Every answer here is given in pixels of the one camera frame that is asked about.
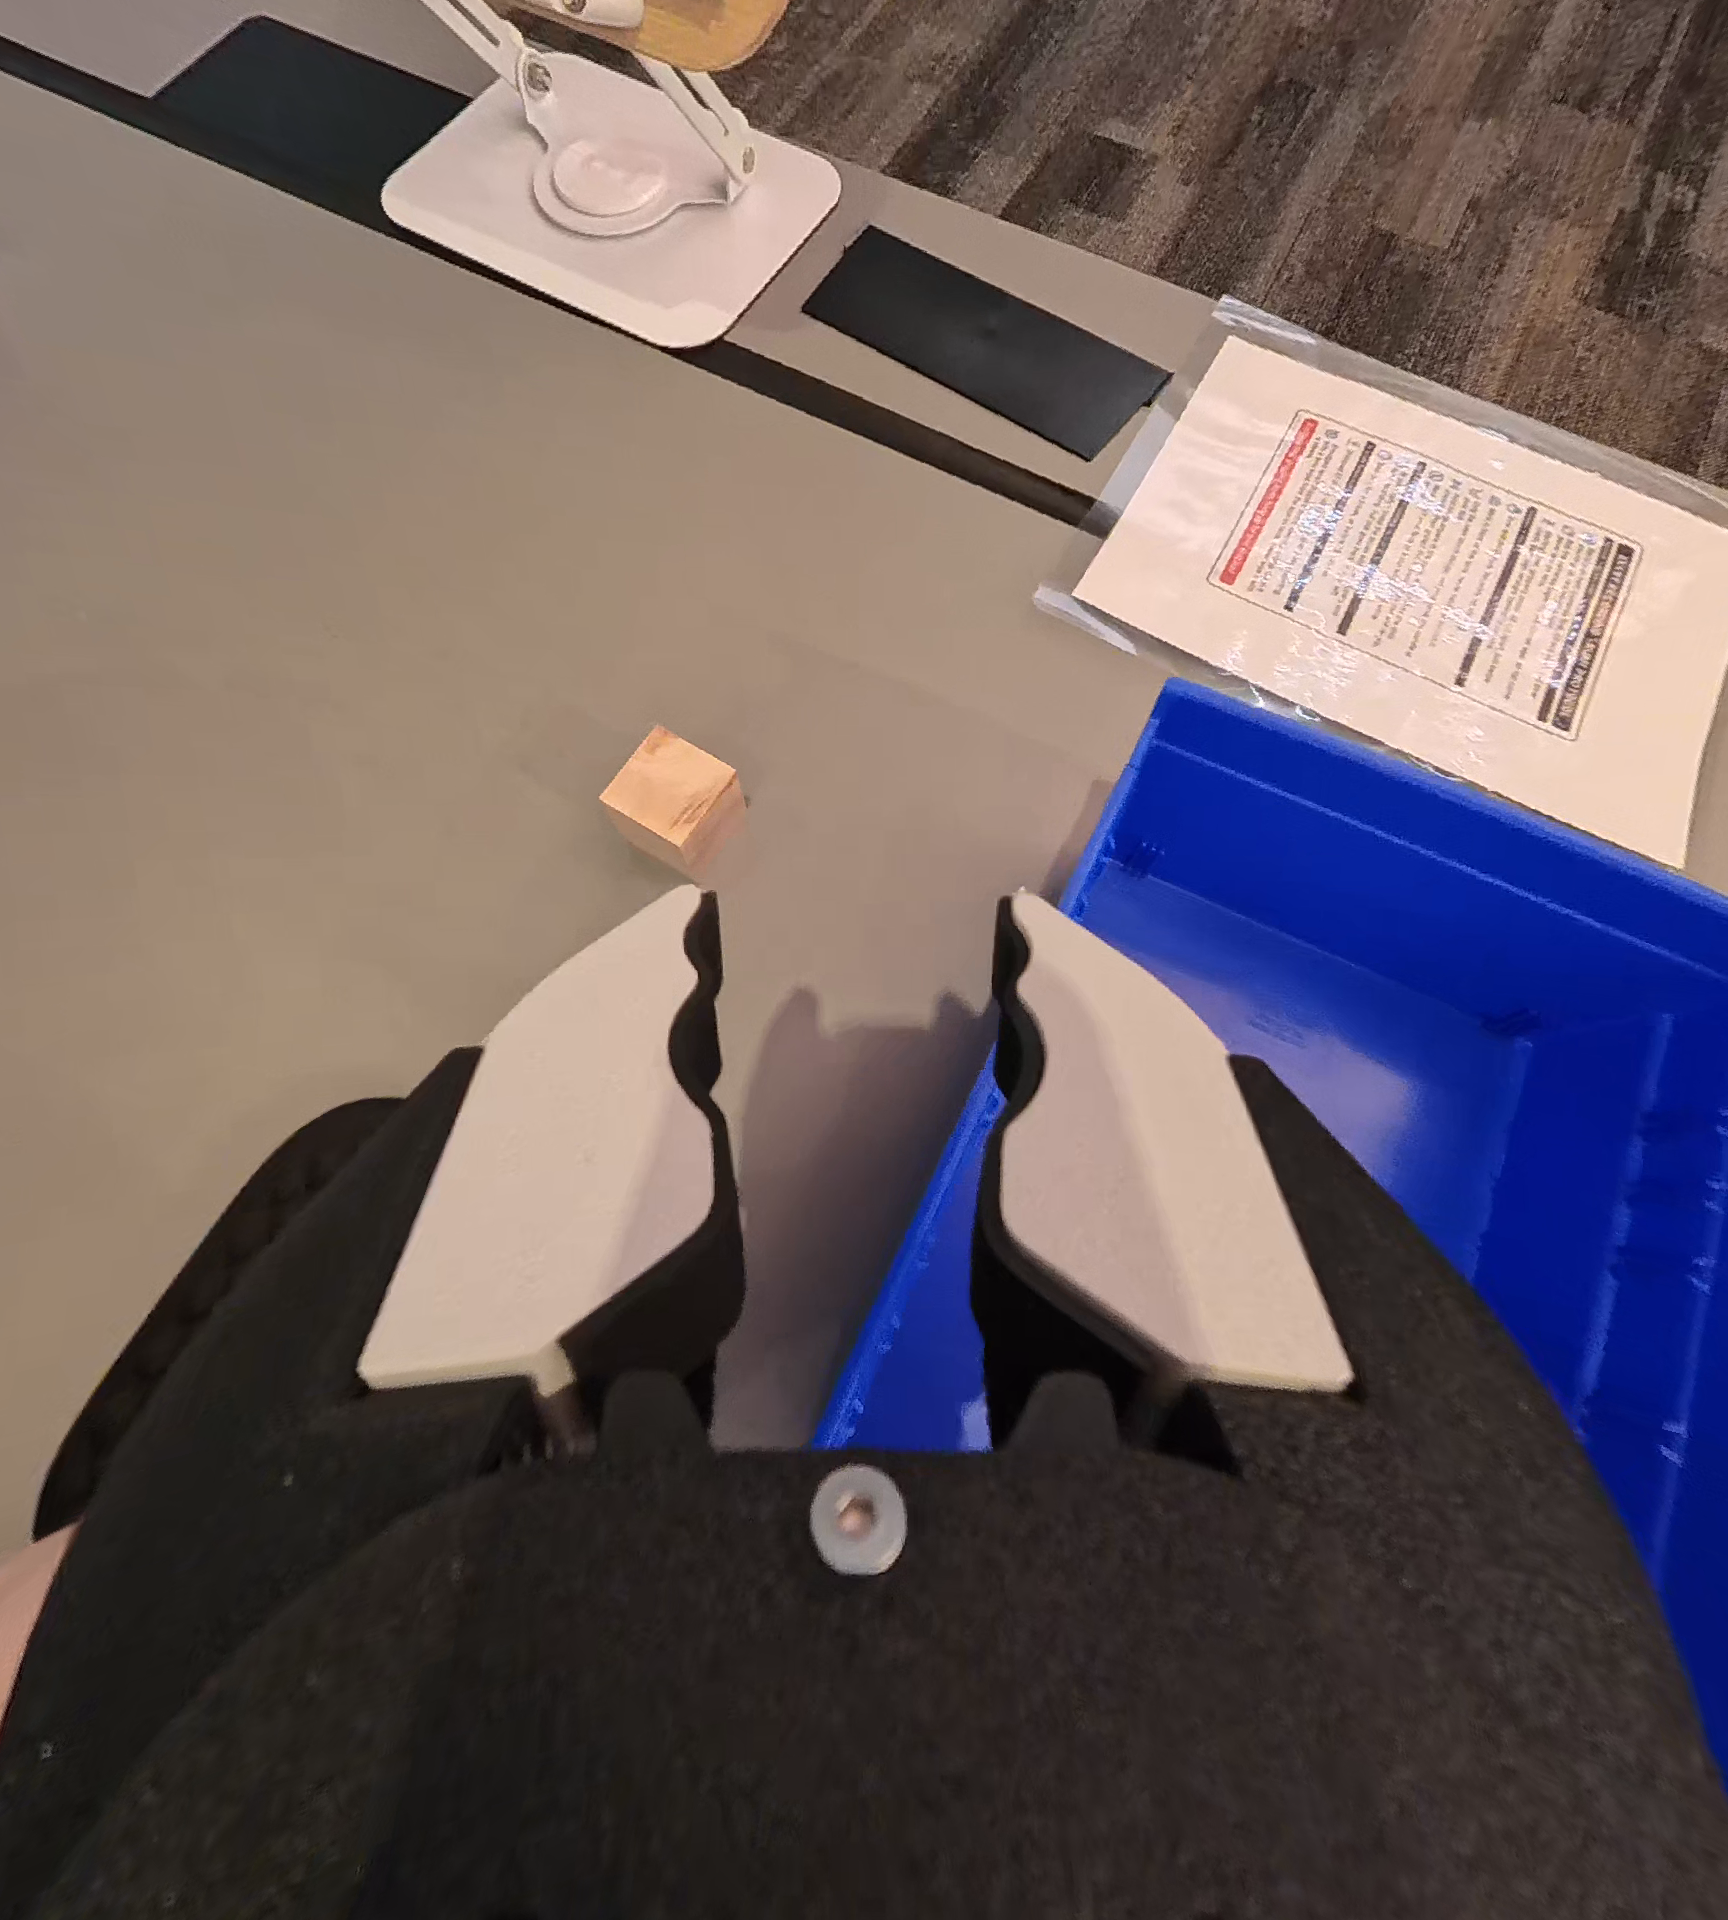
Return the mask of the blue plastic bin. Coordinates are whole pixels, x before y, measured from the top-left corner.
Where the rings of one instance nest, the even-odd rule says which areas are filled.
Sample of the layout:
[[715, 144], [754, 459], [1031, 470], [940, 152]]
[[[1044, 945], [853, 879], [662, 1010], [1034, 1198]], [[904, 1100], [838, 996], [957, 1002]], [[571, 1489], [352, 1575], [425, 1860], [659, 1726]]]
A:
[[[1728, 1808], [1728, 898], [1363, 749], [1169, 685], [1068, 881], [1068, 915], [1257, 1055], [1330, 1125], [1437, 1260], [1427, 1309], [1514, 1344], [1502, 1431], [1565, 1444], [1505, 1466], [1487, 1389], [1432, 1372], [1323, 1415], [1283, 1471], [1336, 1548], [1310, 1644], [1354, 1670], [1417, 1807], [1452, 1788], [1476, 1681], [1437, 1647], [1536, 1655], [1548, 1724], [1596, 1715], [1607, 1655], [1556, 1663], [1559, 1602], [1674, 1635], [1666, 1729], [1603, 1735], [1663, 1787], [1701, 1756]], [[1722, 1847], [1728, 1856], [1728, 1812]]]

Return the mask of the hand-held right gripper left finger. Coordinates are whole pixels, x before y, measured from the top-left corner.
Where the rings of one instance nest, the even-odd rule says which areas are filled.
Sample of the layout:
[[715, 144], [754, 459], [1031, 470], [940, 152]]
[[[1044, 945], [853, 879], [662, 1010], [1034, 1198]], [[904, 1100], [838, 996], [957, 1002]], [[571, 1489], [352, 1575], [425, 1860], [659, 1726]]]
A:
[[366, 1389], [523, 1380], [558, 1438], [637, 1372], [709, 1404], [745, 1304], [722, 987], [715, 895], [678, 885], [490, 1028], [356, 1359]]

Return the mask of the black textured cushion pad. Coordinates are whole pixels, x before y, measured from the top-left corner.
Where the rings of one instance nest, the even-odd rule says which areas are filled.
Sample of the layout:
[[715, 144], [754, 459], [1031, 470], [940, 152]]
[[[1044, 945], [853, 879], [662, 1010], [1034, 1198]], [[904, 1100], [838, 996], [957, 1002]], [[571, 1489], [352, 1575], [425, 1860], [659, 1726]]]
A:
[[65, 1429], [35, 1499], [32, 1541], [83, 1518], [111, 1456], [180, 1355], [203, 1332], [251, 1265], [399, 1106], [399, 1097], [343, 1102], [295, 1129], [258, 1165]]

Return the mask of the laminated paper sheet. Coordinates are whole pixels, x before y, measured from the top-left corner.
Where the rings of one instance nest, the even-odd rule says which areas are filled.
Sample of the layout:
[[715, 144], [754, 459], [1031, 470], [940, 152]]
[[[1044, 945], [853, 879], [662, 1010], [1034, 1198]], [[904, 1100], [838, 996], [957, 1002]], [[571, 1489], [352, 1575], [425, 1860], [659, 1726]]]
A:
[[1034, 606], [1681, 871], [1728, 490], [1218, 300]]

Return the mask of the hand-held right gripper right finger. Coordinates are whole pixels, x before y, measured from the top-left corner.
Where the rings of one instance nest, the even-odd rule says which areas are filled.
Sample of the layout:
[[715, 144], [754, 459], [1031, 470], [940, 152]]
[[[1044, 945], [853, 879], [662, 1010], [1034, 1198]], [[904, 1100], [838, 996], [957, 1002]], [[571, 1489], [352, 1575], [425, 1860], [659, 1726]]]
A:
[[974, 1189], [989, 1444], [1038, 1386], [1100, 1380], [1174, 1446], [1209, 1386], [1343, 1394], [1354, 1365], [1211, 1025], [1038, 895], [994, 919], [999, 1110]]

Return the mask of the wooden cube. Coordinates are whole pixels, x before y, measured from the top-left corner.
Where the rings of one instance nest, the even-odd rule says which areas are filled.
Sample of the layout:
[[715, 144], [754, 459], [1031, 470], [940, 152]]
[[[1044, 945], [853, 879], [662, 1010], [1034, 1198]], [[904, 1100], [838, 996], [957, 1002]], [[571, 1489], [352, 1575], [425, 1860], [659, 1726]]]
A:
[[691, 882], [750, 821], [735, 768], [664, 727], [647, 731], [597, 804], [634, 850]]

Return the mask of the black rectangular desk plate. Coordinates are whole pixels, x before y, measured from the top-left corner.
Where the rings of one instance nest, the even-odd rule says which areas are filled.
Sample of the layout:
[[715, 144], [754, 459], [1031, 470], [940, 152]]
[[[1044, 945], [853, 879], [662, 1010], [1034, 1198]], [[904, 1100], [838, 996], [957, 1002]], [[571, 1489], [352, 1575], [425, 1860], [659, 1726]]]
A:
[[1172, 373], [867, 226], [801, 304], [905, 373], [1079, 460], [1094, 460]]

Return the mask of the wooden book stand white base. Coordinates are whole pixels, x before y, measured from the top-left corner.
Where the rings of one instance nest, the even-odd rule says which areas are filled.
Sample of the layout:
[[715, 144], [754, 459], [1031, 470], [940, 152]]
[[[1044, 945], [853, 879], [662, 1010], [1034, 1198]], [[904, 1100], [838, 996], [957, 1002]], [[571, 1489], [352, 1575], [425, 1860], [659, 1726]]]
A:
[[718, 74], [784, 2], [430, 2], [491, 73], [383, 183], [389, 224], [662, 351], [707, 346], [842, 199]]

